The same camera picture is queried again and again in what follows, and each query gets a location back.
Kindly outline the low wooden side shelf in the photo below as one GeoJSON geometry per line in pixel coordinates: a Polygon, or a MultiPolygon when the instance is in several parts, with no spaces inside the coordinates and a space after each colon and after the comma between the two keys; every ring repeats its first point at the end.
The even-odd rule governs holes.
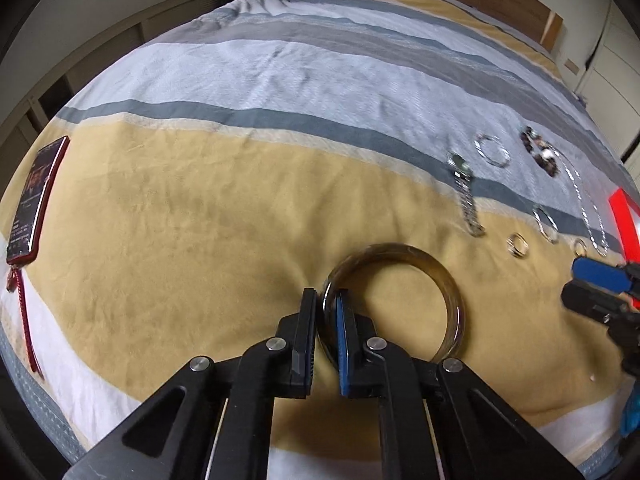
{"type": "Polygon", "coordinates": [[[165,0],[99,32],[58,62],[1,124],[2,188],[43,128],[95,76],[142,44],[218,6],[221,0],[165,0]]]}

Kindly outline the amber brown bangle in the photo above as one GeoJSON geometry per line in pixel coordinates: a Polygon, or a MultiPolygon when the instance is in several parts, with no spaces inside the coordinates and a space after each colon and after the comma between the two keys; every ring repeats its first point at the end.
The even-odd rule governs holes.
{"type": "Polygon", "coordinates": [[[465,304],[449,271],[419,248],[374,244],[346,257],[323,285],[320,340],[332,364],[338,360],[337,293],[343,288],[383,336],[422,358],[439,362],[462,347],[465,304]]]}

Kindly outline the twisted silver hoop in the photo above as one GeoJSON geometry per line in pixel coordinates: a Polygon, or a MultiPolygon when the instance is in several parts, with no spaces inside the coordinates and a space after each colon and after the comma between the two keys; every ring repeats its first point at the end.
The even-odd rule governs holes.
{"type": "Polygon", "coordinates": [[[498,136],[481,133],[475,138],[474,145],[477,153],[489,165],[501,169],[510,165],[510,152],[506,149],[498,136]]]}
{"type": "Polygon", "coordinates": [[[556,244],[559,241],[559,230],[551,214],[541,205],[533,206],[532,213],[542,237],[550,244],[556,244]]]}

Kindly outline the striped bed cover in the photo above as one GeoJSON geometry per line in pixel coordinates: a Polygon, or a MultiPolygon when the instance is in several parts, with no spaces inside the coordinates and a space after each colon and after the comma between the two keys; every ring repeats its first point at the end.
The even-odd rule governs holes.
{"type": "Polygon", "coordinates": [[[548,55],[447,0],[234,0],[142,44],[43,128],[70,145],[34,261],[1,267],[20,449],[57,479],[192,356],[269,337],[374,244],[427,252],[465,304],[458,357],[589,479],[622,461],[631,381],[562,306],[577,256],[619,264],[631,175],[548,55]],[[475,138],[498,136],[506,168],[475,138]],[[448,158],[471,167],[472,236],[448,158]],[[556,222],[538,231],[533,206],[556,222]]]}

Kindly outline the red jewelry box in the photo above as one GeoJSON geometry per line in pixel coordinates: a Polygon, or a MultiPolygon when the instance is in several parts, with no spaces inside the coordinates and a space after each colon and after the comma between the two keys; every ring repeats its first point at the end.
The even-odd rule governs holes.
{"type": "Polygon", "coordinates": [[[639,263],[639,205],[619,188],[608,199],[627,264],[639,263]]]}

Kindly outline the white wardrobe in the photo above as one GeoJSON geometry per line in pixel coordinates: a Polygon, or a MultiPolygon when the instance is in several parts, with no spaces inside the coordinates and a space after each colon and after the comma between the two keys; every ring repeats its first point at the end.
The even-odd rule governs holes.
{"type": "Polygon", "coordinates": [[[554,47],[556,65],[586,111],[639,177],[639,38],[614,2],[596,40],[570,38],[561,30],[554,47]]]}

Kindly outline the silver chain watch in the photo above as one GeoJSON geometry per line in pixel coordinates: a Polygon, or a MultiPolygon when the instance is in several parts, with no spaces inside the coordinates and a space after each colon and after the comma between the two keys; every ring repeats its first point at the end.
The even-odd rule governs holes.
{"type": "Polygon", "coordinates": [[[451,153],[448,158],[450,172],[454,177],[454,184],[458,190],[459,202],[462,208],[462,217],[469,233],[474,237],[485,235],[484,226],[477,217],[477,210],[472,194],[472,183],[474,174],[466,162],[459,154],[451,153]]]}

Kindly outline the red-cased phone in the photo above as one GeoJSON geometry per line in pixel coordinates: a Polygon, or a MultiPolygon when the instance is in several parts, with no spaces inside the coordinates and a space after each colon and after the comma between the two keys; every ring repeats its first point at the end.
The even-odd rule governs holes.
{"type": "Polygon", "coordinates": [[[6,263],[22,266],[35,260],[47,203],[62,159],[70,145],[68,136],[61,136],[40,148],[29,173],[14,214],[6,263]]]}

